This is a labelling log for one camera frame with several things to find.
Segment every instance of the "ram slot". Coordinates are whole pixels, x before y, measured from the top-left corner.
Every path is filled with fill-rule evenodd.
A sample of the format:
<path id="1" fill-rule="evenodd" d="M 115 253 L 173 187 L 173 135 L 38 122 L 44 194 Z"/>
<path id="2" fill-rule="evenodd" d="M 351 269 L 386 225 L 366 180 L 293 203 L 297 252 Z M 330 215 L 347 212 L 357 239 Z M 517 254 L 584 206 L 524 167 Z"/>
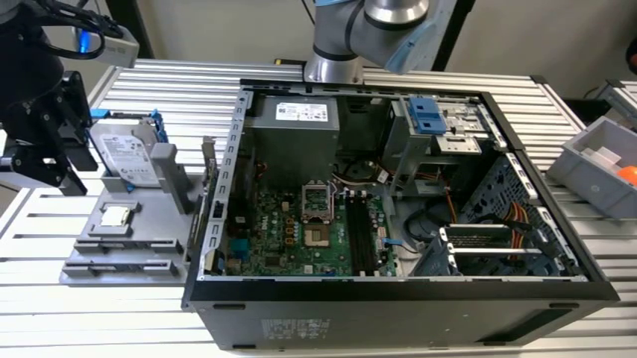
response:
<path id="1" fill-rule="evenodd" d="M 370 212 L 366 200 L 346 198 L 347 235 L 350 238 L 351 268 L 354 275 L 371 276 L 376 270 L 374 248 L 370 230 Z"/>

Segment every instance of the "hard drive label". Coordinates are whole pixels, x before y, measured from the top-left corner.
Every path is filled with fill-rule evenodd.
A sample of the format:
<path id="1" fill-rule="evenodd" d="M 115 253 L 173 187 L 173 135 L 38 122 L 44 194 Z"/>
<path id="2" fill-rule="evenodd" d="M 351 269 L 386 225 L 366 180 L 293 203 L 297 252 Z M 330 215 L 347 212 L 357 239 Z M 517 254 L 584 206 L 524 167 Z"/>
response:
<path id="1" fill-rule="evenodd" d="M 159 179 L 142 140 L 116 134 L 104 134 L 100 140 L 119 176 L 136 186 L 156 186 Z"/>

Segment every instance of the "power supply label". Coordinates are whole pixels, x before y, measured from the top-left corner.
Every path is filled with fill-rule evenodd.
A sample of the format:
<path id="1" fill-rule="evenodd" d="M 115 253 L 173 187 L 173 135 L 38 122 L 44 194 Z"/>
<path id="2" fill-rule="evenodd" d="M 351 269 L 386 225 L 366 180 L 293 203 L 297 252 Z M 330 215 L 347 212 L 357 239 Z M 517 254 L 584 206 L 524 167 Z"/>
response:
<path id="1" fill-rule="evenodd" d="M 279 103 L 278 121 L 327 122 L 327 104 Z"/>
<path id="2" fill-rule="evenodd" d="M 325 339 L 330 319 L 262 319 L 266 339 Z"/>
<path id="3" fill-rule="evenodd" d="M 100 140 L 116 174 L 136 186 L 158 186 L 158 175 L 142 140 L 136 136 L 116 134 L 103 134 Z"/>

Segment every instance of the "orange object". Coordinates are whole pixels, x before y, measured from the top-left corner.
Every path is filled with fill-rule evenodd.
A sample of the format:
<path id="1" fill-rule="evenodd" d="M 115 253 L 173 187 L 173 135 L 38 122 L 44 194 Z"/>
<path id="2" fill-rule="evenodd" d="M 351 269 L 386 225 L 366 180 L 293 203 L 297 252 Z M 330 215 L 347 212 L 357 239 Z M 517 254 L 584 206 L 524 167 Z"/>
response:
<path id="1" fill-rule="evenodd" d="M 628 166 L 617 171 L 617 175 L 628 180 L 628 183 L 637 185 L 637 166 Z"/>

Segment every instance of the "white label on case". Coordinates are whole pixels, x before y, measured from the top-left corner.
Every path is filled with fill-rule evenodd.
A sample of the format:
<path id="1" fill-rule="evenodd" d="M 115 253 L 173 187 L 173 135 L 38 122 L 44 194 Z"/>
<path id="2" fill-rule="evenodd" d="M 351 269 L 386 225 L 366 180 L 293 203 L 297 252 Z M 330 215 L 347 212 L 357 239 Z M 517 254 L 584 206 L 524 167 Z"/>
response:
<path id="1" fill-rule="evenodd" d="M 278 121 L 327 122 L 327 104 L 279 103 Z"/>

